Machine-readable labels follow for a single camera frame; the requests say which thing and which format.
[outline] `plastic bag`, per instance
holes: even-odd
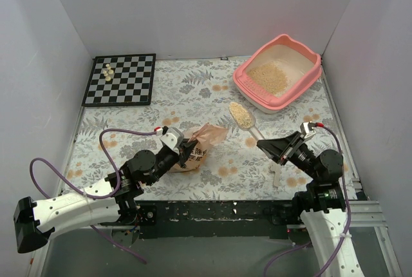
[[[186,168],[182,169],[178,164],[175,164],[169,172],[187,172],[198,169],[205,161],[210,148],[223,142],[226,139],[228,131],[226,128],[207,123],[200,129],[199,127],[195,127],[183,132],[186,139],[196,139],[198,143],[186,161]]]

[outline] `litter scoop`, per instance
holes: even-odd
[[[249,131],[257,141],[265,139],[262,133],[255,127],[255,116],[248,109],[236,102],[231,102],[229,104],[229,111],[240,130]],[[264,152],[268,158],[272,159],[272,156],[269,153],[266,151]],[[281,166],[275,162],[271,162],[269,171],[274,173],[273,186],[278,188],[280,186]]]
[[[255,116],[242,105],[231,102],[229,111],[240,130],[249,131],[256,140],[264,140],[262,133],[255,127]]]

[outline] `metal bracket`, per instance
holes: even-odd
[[[353,187],[355,188],[356,193],[363,191],[363,187],[360,181],[361,180],[359,178],[352,177]]]
[[[350,201],[351,227],[386,227],[378,201]]]
[[[376,236],[379,241],[380,250],[385,259],[386,267],[390,277],[400,277],[402,272],[398,264],[397,257],[393,251],[391,240],[389,239],[387,227],[375,227]]]
[[[156,225],[157,210],[154,205],[141,205],[138,225]]]

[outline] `chessboard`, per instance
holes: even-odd
[[[154,53],[96,57],[82,105],[150,105],[155,60]]]

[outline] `granules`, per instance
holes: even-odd
[[[229,111],[240,128],[249,129],[253,127],[254,121],[248,110],[246,110],[242,105],[236,102],[231,102],[229,104]]]
[[[286,73],[279,68],[275,61],[256,66],[247,75],[267,92],[279,96],[288,86]]]

